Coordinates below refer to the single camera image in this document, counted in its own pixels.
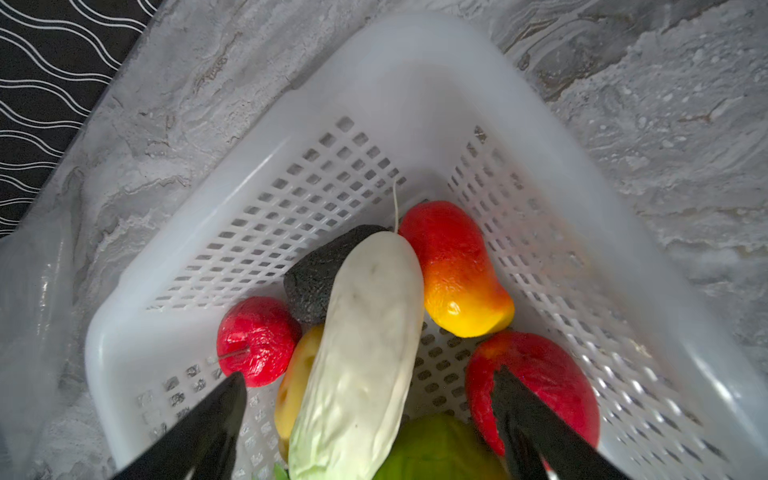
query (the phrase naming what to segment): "black fabric with wavy lines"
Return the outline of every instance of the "black fabric with wavy lines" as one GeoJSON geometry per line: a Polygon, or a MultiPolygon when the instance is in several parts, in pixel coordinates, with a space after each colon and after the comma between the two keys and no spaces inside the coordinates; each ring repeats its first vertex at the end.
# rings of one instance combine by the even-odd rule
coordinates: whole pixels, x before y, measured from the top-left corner
{"type": "Polygon", "coordinates": [[[162,0],[0,0],[0,237],[11,233],[162,0]]]}

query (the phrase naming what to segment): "daikon radish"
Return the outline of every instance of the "daikon radish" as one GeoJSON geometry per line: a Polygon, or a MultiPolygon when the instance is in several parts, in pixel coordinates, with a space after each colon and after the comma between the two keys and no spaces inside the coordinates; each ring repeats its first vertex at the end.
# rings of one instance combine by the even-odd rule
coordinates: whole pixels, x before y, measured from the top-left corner
{"type": "Polygon", "coordinates": [[[409,243],[374,233],[333,283],[323,340],[290,437],[292,480],[371,480],[389,454],[424,317],[409,243]]]}

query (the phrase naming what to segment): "basket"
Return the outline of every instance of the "basket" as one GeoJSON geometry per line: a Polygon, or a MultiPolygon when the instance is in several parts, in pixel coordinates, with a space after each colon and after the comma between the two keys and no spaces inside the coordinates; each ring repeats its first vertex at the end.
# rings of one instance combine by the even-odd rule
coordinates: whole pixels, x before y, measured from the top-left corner
{"type": "MultiPolygon", "coordinates": [[[[222,379],[217,327],[282,296],[304,253],[361,223],[450,200],[480,226],[513,327],[571,352],[600,450],[634,478],[760,478],[768,392],[721,322],[498,52],[435,14],[387,18],[289,91],[124,271],[88,332],[88,384],[118,467],[222,379]]],[[[469,421],[480,339],[425,319],[405,420],[469,421]]],[[[278,382],[249,389],[235,479],[281,462],[278,382]]]]}

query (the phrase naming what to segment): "transparent plastic sheet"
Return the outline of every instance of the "transparent plastic sheet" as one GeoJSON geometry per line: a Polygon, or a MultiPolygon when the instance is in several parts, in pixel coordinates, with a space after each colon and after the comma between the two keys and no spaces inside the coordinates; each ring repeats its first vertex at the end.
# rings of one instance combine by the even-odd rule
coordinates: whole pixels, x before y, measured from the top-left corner
{"type": "Polygon", "coordinates": [[[71,218],[29,218],[0,240],[0,478],[25,478],[72,332],[71,218]]]}

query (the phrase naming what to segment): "red apple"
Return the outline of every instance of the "red apple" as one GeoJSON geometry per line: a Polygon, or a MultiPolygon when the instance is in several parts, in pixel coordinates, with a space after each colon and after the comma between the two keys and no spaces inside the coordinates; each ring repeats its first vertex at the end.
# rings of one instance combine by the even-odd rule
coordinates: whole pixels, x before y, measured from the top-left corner
{"type": "Polygon", "coordinates": [[[483,342],[467,365],[467,400],[472,420],[488,445],[504,455],[491,410],[493,374],[501,366],[518,377],[538,398],[581,435],[597,446],[600,409],[587,377],[557,343],[533,333],[506,330],[483,342]]]}
{"type": "Polygon", "coordinates": [[[219,325],[216,351],[224,375],[242,372],[249,387],[265,386],[285,373],[301,326],[288,307],[268,296],[238,303],[219,325]]]}

